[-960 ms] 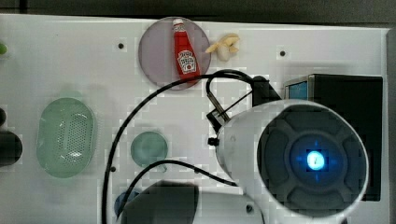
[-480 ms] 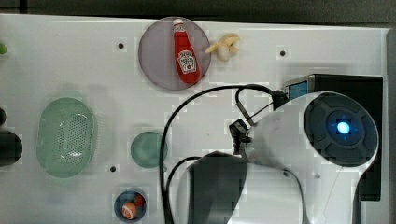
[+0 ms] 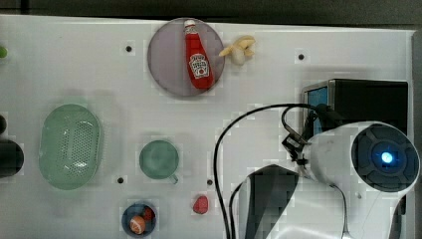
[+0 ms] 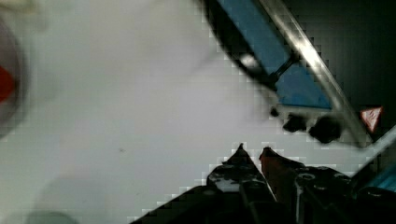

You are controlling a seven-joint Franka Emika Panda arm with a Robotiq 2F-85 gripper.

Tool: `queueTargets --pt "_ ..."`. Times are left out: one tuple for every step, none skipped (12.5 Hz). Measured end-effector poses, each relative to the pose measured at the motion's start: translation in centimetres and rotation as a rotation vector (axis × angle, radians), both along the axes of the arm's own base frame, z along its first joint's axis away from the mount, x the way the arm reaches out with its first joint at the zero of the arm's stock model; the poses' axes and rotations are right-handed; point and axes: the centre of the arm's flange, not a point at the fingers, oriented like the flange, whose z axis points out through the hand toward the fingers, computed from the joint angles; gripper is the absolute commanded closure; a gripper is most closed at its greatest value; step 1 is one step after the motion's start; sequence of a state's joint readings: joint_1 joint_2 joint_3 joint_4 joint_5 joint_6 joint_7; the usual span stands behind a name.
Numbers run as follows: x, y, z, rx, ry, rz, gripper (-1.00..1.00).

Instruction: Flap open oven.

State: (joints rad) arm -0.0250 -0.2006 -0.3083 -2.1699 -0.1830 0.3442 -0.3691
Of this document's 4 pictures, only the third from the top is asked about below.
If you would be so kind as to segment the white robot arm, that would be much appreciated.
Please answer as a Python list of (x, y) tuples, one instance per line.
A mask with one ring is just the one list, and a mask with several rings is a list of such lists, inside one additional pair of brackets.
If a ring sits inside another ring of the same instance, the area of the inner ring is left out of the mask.
[(389, 239), (420, 174), (405, 133), (380, 121), (345, 124), (311, 137), (302, 157), (303, 170), (271, 164), (241, 183), (238, 239)]

